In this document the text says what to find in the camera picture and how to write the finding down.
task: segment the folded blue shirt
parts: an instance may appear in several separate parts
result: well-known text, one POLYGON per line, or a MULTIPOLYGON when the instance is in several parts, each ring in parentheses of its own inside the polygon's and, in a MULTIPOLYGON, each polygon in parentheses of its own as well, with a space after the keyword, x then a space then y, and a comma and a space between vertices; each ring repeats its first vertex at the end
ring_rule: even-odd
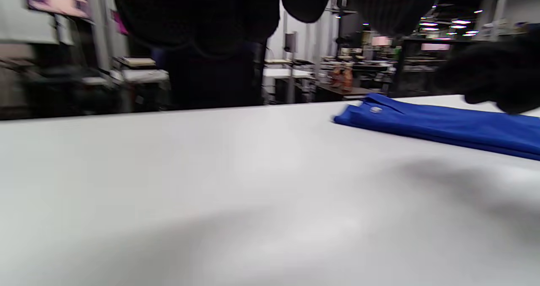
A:
POLYGON ((540 160, 540 118, 412 105, 369 94, 334 117, 345 126, 540 160))

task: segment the white wall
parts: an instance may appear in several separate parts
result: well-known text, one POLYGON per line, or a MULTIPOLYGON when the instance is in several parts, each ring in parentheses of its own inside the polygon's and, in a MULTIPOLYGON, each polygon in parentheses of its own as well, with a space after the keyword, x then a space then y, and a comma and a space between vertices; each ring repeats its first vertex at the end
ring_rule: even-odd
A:
MULTIPOLYGON (((0 0, 0 41, 56 43, 50 15, 29 11, 25 0, 0 0)), ((61 21, 62 39, 72 44, 67 19, 61 21)))
MULTIPOLYGON (((285 20, 283 17, 285 8, 280 3, 280 16, 278 28, 275 33, 268 40, 268 48, 270 51, 267 51, 267 59, 281 59, 283 53, 283 34, 284 34, 284 25, 285 20)), ((319 21, 322 23, 322 39, 321 44, 321 54, 326 55, 328 53, 329 47, 335 49, 335 42, 333 42, 338 35, 338 19, 335 18, 332 13, 324 12, 319 21)), ((313 60, 314 48, 316 46, 316 24, 305 24, 293 18, 291 15, 287 16, 287 33, 297 32, 297 53, 295 57, 298 59, 313 60)))
POLYGON ((111 18, 111 9, 116 10, 114 0, 90 0, 92 8, 93 34, 100 68, 110 70, 110 57, 127 56, 127 39, 116 31, 116 23, 111 18), (104 29, 104 20, 108 17, 108 32, 104 29))
MULTIPOLYGON (((493 20, 496 0, 484 0, 483 12, 478 18, 477 28, 493 20)), ((517 22, 540 23, 540 0, 508 0, 504 18, 509 25, 517 22)))

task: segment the person's leg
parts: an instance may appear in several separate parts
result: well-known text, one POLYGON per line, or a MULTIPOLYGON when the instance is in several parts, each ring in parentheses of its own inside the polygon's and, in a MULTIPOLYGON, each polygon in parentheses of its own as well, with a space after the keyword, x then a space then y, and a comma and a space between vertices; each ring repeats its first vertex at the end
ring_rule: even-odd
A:
POLYGON ((168 54, 167 69, 171 98, 178 109, 262 105, 261 85, 254 81, 251 48, 243 48, 228 59, 176 51, 168 54))

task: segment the gloved hand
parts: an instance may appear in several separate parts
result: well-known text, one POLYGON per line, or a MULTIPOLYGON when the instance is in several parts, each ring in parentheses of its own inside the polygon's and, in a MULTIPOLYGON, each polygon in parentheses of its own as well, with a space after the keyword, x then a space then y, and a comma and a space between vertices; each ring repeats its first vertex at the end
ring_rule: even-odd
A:
POLYGON ((467 103, 495 102, 518 114, 540 107, 540 31, 510 42, 486 42, 438 68, 435 85, 462 94, 467 103))

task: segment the white table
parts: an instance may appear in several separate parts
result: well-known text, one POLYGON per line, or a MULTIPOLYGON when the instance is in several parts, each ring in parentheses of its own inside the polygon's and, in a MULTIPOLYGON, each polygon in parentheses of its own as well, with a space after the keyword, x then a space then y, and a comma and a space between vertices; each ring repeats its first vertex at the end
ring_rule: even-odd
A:
MULTIPOLYGON (((294 78, 313 78, 313 72, 295 70, 293 72, 294 78)), ((291 69, 266 69, 263 71, 264 77, 283 79, 291 77, 291 69)))
MULTIPOLYGON (((112 70, 111 77, 118 84, 124 84, 125 82, 148 84, 168 81, 168 72, 165 70, 123 70, 123 73, 124 77, 120 75, 119 71, 112 70)), ((106 84, 107 80, 103 77, 85 77, 83 78, 83 82, 94 86, 97 84, 106 84)))
POLYGON ((540 163, 344 106, 0 124, 0 285, 538 285, 540 163))

